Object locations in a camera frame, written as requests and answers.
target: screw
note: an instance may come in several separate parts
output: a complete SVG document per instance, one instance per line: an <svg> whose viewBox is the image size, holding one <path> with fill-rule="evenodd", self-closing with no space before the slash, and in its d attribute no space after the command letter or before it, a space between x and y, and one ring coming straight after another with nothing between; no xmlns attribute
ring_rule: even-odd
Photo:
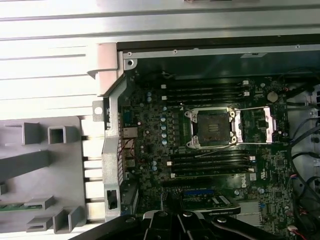
<svg viewBox="0 0 320 240"><path fill-rule="evenodd" d="M166 213L165 211L162 211L159 213L159 217L165 217L168 216L168 213Z"/></svg>
<svg viewBox="0 0 320 240"><path fill-rule="evenodd" d="M183 216L186 217L186 218L189 218L189 217L192 216L192 212L185 211L185 212L183 213Z"/></svg>
<svg viewBox="0 0 320 240"><path fill-rule="evenodd" d="M225 219L224 217L218 217L217 221L218 223L225 224L227 222L227 219Z"/></svg>
<svg viewBox="0 0 320 240"><path fill-rule="evenodd" d="M134 217L130 217L130 218L127 218L127 219L125 220L125 222L126 222L127 224L130 224L130 223L133 223L135 220L136 220L136 219L135 219Z"/></svg>

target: capacitor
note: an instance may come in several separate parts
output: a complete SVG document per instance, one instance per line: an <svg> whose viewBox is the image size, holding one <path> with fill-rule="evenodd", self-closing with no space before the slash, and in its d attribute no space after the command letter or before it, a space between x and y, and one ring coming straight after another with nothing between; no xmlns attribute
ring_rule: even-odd
<svg viewBox="0 0 320 240"><path fill-rule="evenodd" d="M265 193L265 190L262 188L262 187L258 187L258 192L260 194L264 194Z"/></svg>
<svg viewBox="0 0 320 240"><path fill-rule="evenodd" d="M268 99L268 101L270 101L271 103L275 103L276 101L278 101L279 96L278 96L278 94L276 92L271 91L266 96L266 99Z"/></svg>

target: integrated circuit chip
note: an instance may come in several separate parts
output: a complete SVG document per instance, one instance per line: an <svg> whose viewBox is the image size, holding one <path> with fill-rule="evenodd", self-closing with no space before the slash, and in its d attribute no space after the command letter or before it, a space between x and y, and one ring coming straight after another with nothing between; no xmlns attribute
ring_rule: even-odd
<svg viewBox="0 0 320 240"><path fill-rule="evenodd" d="M276 165L279 166L279 167L282 167L285 165L285 161L283 159L278 159L276 161Z"/></svg>
<svg viewBox="0 0 320 240"><path fill-rule="evenodd" d="M197 116L198 137L200 144L228 142L230 140L230 123L228 113L201 114Z"/></svg>

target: pcie slot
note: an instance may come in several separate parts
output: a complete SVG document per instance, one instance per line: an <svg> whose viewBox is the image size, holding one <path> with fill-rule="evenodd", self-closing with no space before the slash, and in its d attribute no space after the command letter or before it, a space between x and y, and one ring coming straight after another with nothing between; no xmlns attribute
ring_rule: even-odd
<svg viewBox="0 0 320 240"><path fill-rule="evenodd" d="M190 187L192 188L201 188L201 187L211 187L212 179L209 177L201 177L201 178L189 178L189 179L173 179L166 180L161 182L161 186L163 188L183 188Z"/></svg>

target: green circuit board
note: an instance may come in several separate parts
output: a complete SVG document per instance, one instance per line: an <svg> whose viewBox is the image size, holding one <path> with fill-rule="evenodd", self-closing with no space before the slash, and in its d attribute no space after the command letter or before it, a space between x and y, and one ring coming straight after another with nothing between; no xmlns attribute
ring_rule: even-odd
<svg viewBox="0 0 320 240"><path fill-rule="evenodd" d="M207 81L208 84L211 81L219 82L218 79L212 79ZM287 226L293 222L293 218L289 214L292 210L292 190L287 187L290 176L290 165L286 160L289 129L287 104L285 95L282 94L284 85L271 77L244 78L242 81L246 84L244 101L221 106L251 109L242 111L242 134L244 142L256 144L237 144L225 149L230 152L246 152L251 160L249 171L215 169L196 173L177 172L173 177L172 168L168 166L171 156L203 155L213 151L187 147L193 130L185 113L195 108L214 108L219 106L218 103L172 107L163 98L163 89L137 86L127 103L121 106L122 128L137 128L137 136L133 138L129 153L125 154L127 158L123 158L123 165L125 171L132 173L139 181L138 216L146 211L160 209L160 195L163 191L209 189L236 200L240 205L244 203L256 206L256 212L248 213L256 216L255 226L289 237ZM270 92L278 93L275 102L267 99ZM268 125L264 110L260 107L269 107L276 123L271 144L264 144ZM219 124L212 124L210 128L216 131ZM196 196L194 201L203 202L204 197L208 199L208 204L213 200L212 196L206 194Z"/></svg>

